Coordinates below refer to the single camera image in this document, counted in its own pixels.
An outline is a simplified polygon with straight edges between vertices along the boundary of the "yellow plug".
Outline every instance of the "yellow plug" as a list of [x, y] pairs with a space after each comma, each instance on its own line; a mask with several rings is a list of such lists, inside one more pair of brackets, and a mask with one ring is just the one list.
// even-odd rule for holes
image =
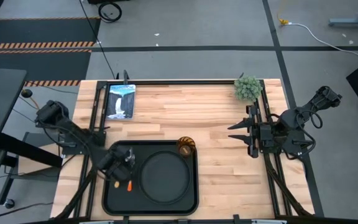
[[287, 25], [290, 21], [286, 20], [286, 19], [278, 19], [281, 23], [281, 25]]

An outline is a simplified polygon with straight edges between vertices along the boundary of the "black tray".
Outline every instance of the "black tray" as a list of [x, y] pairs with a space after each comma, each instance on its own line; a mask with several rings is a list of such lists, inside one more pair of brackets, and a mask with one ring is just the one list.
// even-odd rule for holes
[[132, 147], [136, 164], [132, 174], [132, 191], [126, 183], [114, 188], [114, 182], [105, 181], [102, 197], [103, 210], [109, 215], [190, 215], [198, 206], [197, 151], [185, 162], [190, 170], [190, 186], [181, 199], [170, 204], [158, 204], [145, 196], [140, 189], [139, 175], [143, 162], [152, 154], [161, 151], [178, 153], [177, 141], [118, 141], [115, 144]]

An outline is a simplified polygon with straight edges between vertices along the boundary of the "round black plate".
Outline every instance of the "round black plate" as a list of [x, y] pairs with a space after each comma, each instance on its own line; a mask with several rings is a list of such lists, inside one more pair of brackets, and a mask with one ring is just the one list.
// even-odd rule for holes
[[148, 157], [140, 169], [140, 189], [151, 201], [171, 204], [182, 198], [190, 186], [190, 169], [179, 154], [160, 151]]

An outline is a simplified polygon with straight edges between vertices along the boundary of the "green succulent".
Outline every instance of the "green succulent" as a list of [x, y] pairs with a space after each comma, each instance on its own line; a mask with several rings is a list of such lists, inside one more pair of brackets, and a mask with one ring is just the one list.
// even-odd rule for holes
[[255, 102], [263, 90], [262, 85], [255, 77], [243, 77], [234, 81], [234, 95], [238, 100]]

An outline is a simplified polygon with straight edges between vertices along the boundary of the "caster wheel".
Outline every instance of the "caster wheel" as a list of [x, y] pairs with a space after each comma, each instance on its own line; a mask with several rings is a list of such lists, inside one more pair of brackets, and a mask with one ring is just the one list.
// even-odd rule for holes
[[15, 201], [13, 201], [12, 199], [6, 199], [4, 206], [7, 209], [11, 209], [11, 208], [15, 207]]

